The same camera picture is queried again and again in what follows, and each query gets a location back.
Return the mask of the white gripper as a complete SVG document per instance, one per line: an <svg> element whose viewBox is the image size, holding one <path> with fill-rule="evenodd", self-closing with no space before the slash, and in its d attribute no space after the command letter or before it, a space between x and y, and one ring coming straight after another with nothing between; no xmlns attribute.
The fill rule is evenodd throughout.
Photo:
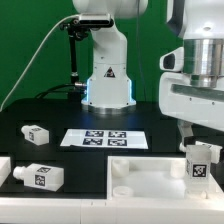
<svg viewBox="0 0 224 224"><path fill-rule="evenodd" d="M192 123L224 132L224 77L215 88L197 88L187 75L165 72L159 83L159 107L163 114L180 119L177 126L184 147L195 144ZM211 162L218 164L222 153L212 149Z"/></svg>

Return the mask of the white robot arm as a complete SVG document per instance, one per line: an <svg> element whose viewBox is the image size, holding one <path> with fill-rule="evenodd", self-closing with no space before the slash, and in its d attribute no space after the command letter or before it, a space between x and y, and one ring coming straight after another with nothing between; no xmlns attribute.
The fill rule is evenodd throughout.
<svg viewBox="0 0 224 224"><path fill-rule="evenodd" d="M167 0L166 23L183 45L160 58L159 107L184 151L194 124L224 132L224 0Z"/></svg>

